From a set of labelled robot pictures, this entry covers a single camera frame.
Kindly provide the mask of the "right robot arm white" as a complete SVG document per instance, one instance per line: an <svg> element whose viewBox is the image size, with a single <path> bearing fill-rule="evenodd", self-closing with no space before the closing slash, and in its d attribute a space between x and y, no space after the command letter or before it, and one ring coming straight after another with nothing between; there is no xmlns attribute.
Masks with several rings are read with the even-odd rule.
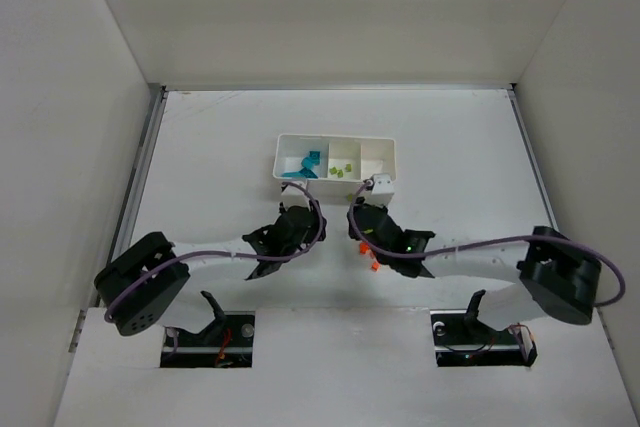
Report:
<svg viewBox="0 0 640 427"><path fill-rule="evenodd" d="M380 264L404 277L506 282L503 289L473 294L469 322L496 331L544 315L570 325L591 323L602 261L550 227L427 251L435 233L401 228L385 207L356 203L347 219L349 236L368 244Z"/></svg>

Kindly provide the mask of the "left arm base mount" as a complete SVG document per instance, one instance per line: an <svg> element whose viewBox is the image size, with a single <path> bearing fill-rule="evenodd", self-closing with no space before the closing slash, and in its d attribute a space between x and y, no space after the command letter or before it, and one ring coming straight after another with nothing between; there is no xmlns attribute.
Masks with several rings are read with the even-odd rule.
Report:
<svg viewBox="0 0 640 427"><path fill-rule="evenodd" d="M207 291L201 296L212 320L200 331L166 329L161 368L251 368L256 317L254 312L227 313Z"/></svg>

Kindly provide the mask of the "teal long lego brick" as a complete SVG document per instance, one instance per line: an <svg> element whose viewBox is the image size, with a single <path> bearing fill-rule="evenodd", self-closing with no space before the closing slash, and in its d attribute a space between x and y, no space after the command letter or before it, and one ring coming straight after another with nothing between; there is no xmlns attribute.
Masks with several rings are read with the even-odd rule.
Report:
<svg viewBox="0 0 640 427"><path fill-rule="evenodd" d="M313 169L313 162L312 162L312 160L311 160L310 158L308 158L308 157L305 157L305 158L302 160L301 165L302 165L302 167L303 167L303 168L305 168L305 169L309 169L309 170L312 170L312 169Z"/></svg>

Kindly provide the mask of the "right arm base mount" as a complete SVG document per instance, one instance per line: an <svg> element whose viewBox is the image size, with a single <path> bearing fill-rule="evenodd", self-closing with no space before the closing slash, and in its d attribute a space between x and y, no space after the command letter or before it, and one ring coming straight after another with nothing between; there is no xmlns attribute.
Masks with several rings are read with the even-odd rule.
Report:
<svg viewBox="0 0 640 427"><path fill-rule="evenodd" d="M513 324L494 330L478 320L486 293L473 294L467 308L430 313L434 353L438 367L517 366L530 368L538 349L528 326Z"/></svg>

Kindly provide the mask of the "teal small lego brick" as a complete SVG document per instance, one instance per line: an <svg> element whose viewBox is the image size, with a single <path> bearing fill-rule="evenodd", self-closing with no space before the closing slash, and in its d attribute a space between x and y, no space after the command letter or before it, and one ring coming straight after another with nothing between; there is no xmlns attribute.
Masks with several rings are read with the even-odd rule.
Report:
<svg viewBox="0 0 640 427"><path fill-rule="evenodd" d="M305 178L311 178L311 179L318 178L318 176L311 169L303 168L301 170L301 173Z"/></svg>

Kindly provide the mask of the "teal square lego brick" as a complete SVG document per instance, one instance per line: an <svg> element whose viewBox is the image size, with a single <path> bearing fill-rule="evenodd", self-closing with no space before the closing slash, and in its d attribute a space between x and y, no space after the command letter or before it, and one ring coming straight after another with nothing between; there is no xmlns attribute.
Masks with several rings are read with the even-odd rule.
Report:
<svg viewBox="0 0 640 427"><path fill-rule="evenodd" d="M319 163L320 162L320 157L321 157L321 152L320 151L310 151L309 152L309 158L315 163Z"/></svg>

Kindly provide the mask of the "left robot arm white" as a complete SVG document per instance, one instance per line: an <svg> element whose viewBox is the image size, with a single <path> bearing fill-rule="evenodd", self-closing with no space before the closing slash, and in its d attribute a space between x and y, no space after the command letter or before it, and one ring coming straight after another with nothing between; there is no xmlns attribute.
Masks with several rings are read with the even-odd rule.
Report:
<svg viewBox="0 0 640 427"><path fill-rule="evenodd" d="M103 268L94 287L106 305L105 320L133 336L160 321L194 273L261 279L325 237L326 219L315 204L281 206L274 223L227 243L188 247L151 232Z"/></svg>

